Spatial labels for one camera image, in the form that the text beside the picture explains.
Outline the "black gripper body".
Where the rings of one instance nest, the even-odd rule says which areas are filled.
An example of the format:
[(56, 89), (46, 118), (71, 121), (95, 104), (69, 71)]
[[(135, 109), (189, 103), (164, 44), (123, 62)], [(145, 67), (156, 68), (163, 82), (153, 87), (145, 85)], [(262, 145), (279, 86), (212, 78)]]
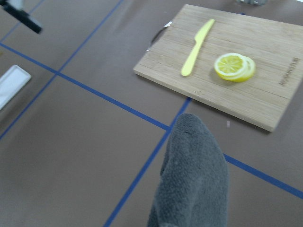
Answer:
[(23, 10), (23, 0), (1, 0), (3, 10), (37, 34), (43, 30), (41, 24)]

